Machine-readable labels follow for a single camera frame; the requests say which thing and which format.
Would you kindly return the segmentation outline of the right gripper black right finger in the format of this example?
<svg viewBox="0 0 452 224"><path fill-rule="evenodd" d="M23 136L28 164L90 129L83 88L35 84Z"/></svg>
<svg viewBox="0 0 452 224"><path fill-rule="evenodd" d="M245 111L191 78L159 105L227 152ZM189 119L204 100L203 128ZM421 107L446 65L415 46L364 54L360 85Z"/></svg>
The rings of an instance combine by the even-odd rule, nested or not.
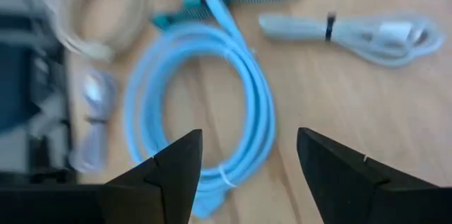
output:
<svg viewBox="0 0 452 224"><path fill-rule="evenodd" d="M306 127L304 177L325 224L452 224L452 187L438 187Z"/></svg>

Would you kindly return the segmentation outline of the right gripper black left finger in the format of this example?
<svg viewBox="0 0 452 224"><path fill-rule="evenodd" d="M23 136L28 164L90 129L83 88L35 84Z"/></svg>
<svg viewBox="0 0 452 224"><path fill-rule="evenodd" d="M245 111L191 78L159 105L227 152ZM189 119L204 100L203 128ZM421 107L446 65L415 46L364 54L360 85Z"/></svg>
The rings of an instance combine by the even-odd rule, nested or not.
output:
<svg viewBox="0 0 452 224"><path fill-rule="evenodd" d="M194 129L105 184L0 185L0 224L187 224L202 153Z"/></svg>

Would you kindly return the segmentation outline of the grey braided cable black tie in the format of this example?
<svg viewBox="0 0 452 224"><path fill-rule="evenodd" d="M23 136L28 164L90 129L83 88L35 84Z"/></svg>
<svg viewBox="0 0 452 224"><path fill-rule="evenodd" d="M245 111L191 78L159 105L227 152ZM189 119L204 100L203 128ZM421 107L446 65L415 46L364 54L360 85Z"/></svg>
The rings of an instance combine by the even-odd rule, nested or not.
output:
<svg viewBox="0 0 452 224"><path fill-rule="evenodd" d="M98 172L107 162L107 127L117 104L117 82L106 71L91 69L82 90L88 108L89 130L69 155L70 165L79 172Z"/></svg>

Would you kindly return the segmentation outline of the pale grey cable black tie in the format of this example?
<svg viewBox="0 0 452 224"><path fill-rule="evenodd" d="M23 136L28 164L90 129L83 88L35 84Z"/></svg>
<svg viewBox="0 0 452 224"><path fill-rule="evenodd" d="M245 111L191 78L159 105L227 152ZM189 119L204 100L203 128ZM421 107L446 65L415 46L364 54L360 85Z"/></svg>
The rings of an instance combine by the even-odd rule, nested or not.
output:
<svg viewBox="0 0 452 224"><path fill-rule="evenodd" d="M389 68L439 50L444 34L434 21L416 13L383 14L323 21L283 14L261 14L263 33L277 40L324 41L350 50L360 58Z"/></svg>

